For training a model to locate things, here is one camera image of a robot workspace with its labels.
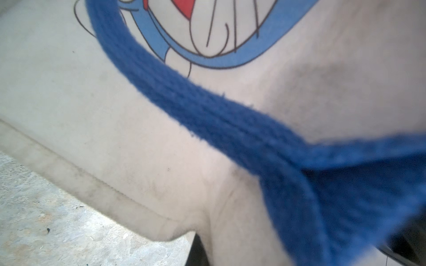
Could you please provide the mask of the white canvas bag blue handles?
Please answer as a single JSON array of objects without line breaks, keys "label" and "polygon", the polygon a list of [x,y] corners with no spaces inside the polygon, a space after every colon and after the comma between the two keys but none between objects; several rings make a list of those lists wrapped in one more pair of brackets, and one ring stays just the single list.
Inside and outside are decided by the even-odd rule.
[{"label": "white canvas bag blue handles", "polygon": [[1,150],[212,266],[351,266],[426,212],[424,1],[4,1]]}]

